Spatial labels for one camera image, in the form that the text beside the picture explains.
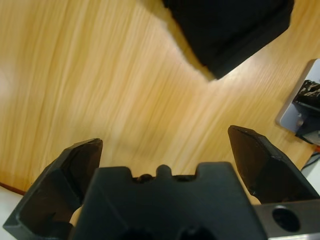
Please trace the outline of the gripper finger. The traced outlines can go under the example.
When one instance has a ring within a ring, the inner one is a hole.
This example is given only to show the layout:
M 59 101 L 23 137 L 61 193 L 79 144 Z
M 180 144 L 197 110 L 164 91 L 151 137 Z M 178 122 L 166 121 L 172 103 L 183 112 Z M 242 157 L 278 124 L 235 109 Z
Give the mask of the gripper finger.
M 295 164 L 264 135 L 231 125 L 228 136 L 237 171 L 248 192 L 261 204 L 319 199 Z
M 69 238 L 73 213 L 82 206 L 103 141 L 93 138 L 64 149 L 38 176 L 3 224 L 15 238 Z

